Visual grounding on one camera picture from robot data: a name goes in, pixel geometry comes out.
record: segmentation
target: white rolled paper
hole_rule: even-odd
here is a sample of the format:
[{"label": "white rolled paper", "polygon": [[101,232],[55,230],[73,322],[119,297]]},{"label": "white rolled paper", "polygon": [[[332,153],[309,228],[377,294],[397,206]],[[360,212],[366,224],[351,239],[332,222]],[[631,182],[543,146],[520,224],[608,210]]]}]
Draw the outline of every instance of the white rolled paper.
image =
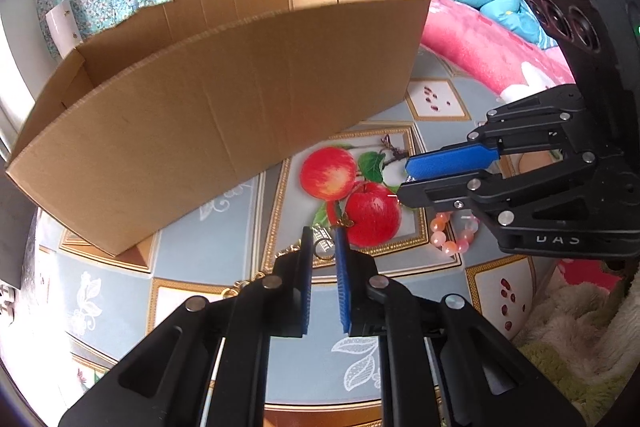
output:
[{"label": "white rolled paper", "polygon": [[47,13],[46,20],[51,38],[58,48],[60,56],[65,58],[73,48],[82,42],[69,0],[63,0],[53,7]]}]

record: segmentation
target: torn cardboard edge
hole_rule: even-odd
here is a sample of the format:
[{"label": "torn cardboard edge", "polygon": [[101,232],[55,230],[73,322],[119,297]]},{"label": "torn cardboard edge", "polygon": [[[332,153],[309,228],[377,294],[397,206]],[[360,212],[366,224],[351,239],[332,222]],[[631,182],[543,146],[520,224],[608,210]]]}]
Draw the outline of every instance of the torn cardboard edge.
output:
[{"label": "torn cardboard edge", "polygon": [[[101,250],[124,251],[310,139],[402,99],[429,0],[362,1],[173,0],[144,8],[60,64],[18,137],[8,172],[68,229]],[[322,123],[326,115],[316,107],[325,84],[324,98],[339,113],[331,123]],[[372,86],[380,93],[363,100]],[[340,103],[339,91],[363,107]],[[305,106],[307,114],[296,117]],[[190,132],[204,156],[181,149]],[[175,147],[164,147],[164,139]],[[186,159],[172,158],[172,149]],[[205,156],[214,158],[214,183]],[[171,172],[188,172],[193,184]]]}]

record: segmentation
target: silver bolt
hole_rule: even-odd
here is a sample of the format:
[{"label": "silver bolt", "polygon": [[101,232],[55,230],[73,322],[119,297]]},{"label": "silver bolt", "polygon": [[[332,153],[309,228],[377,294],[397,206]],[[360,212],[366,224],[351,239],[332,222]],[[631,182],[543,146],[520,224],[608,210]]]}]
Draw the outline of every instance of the silver bolt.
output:
[{"label": "silver bolt", "polygon": [[498,214],[498,223],[506,227],[507,225],[513,223],[515,217],[516,216],[514,216],[513,212],[511,212],[510,210],[503,210],[500,214]]},{"label": "silver bolt", "polygon": [[188,312],[199,312],[204,309],[208,302],[202,295],[194,295],[189,297],[184,305]]},{"label": "silver bolt", "polygon": [[387,279],[384,275],[374,275],[369,278],[369,285],[372,288],[377,288],[378,290],[382,290],[389,286],[389,279]]},{"label": "silver bolt", "polygon": [[469,190],[478,190],[480,185],[482,185],[482,182],[478,178],[473,178],[472,180],[469,180],[468,184],[466,184],[466,188]]},{"label": "silver bolt", "polygon": [[262,286],[268,290],[280,288],[280,286],[282,286],[282,279],[277,275],[268,275],[267,277],[262,278]]},{"label": "silver bolt", "polygon": [[461,310],[465,307],[465,299],[455,293],[447,295],[444,299],[444,303],[447,305],[447,308],[451,308],[452,310]]}]

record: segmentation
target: beaded bracelet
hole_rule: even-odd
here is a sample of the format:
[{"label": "beaded bracelet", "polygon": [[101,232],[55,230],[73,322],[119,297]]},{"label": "beaded bracelet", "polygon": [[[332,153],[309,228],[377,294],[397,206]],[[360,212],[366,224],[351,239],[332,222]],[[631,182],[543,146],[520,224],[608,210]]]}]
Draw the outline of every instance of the beaded bracelet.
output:
[{"label": "beaded bracelet", "polygon": [[464,210],[461,217],[465,221],[465,227],[460,233],[460,238],[455,242],[447,241],[444,229],[449,222],[451,214],[451,212],[440,212],[431,220],[429,225],[431,229],[431,244],[434,247],[442,248],[446,255],[465,253],[474,240],[474,234],[478,231],[479,219],[470,211]]}]

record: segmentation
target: metal ring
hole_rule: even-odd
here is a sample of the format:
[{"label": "metal ring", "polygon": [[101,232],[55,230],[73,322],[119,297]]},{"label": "metal ring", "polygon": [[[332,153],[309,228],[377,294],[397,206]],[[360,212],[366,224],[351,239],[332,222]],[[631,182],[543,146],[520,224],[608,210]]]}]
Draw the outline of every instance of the metal ring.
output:
[{"label": "metal ring", "polygon": [[326,257],[322,257],[321,255],[318,255],[318,250],[316,250],[316,248],[318,247],[318,243],[323,243],[323,242],[331,243],[332,245],[335,246],[333,239],[329,239],[327,237],[321,237],[314,243],[314,256],[318,257],[320,261],[332,261],[335,258],[335,253],[332,253],[331,255]]}]

